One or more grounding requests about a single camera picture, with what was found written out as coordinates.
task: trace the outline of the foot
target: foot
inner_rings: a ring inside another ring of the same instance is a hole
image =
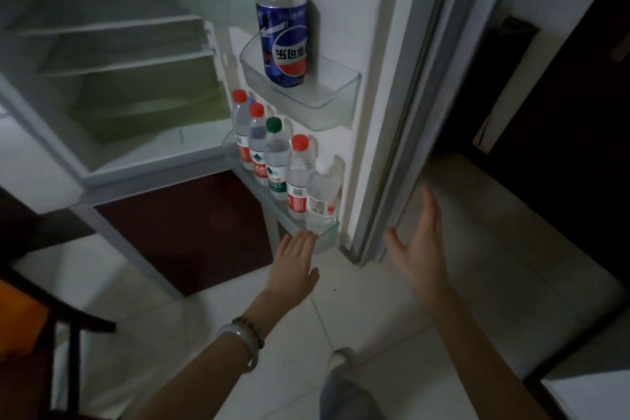
[[[347,380],[352,379],[353,369],[348,354],[342,350],[336,350],[330,355],[328,364],[326,365],[326,375],[335,371],[336,375],[339,375]]]

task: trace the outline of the chair leg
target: chair leg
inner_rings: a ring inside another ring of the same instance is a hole
[[[69,419],[79,416],[79,395],[81,392],[81,329],[70,326],[70,345],[68,353],[68,408]]]

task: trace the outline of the bracelet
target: bracelet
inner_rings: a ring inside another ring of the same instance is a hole
[[[263,349],[264,340],[263,340],[262,333],[260,332],[259,328],[256,328],[256,326],[254,325],[252,321],[250,321],[246,317],[240,316],[240,317],[236,317],[235,319],[232,319],[232,324],[241,324],[247,327],[249,330],[251,330],[256,336],[256,340],[258,342],[258,350]]]
[[[258,364],[258,341],[254,333],[242,324],[225,324],[217,330],[216,338],[218,339],[219,336],[225,332],[239,336],[245,343],[245,346],[251,355],[251,363],[247,366],[247,369],[245,369],[245,373],[249,373],[254,370]]]

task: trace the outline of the orange chair cushion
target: orange chair cushion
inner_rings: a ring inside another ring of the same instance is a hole
[[[0,281],[0,362],[33,350],[48,313],[46,306]]]

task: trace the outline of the white bangle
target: white bangle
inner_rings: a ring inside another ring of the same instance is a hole
[[[225,332],[239,336],[245,343],[245,346],[251,355],[251,363],[248,365],[247,369],[245,369],[245,373],[249,373],[254,370],[258,364],[258,341],[256,340],[254,333],[242,324],[225,324],[217,330],[216,338],[218,339],[219,336]]]

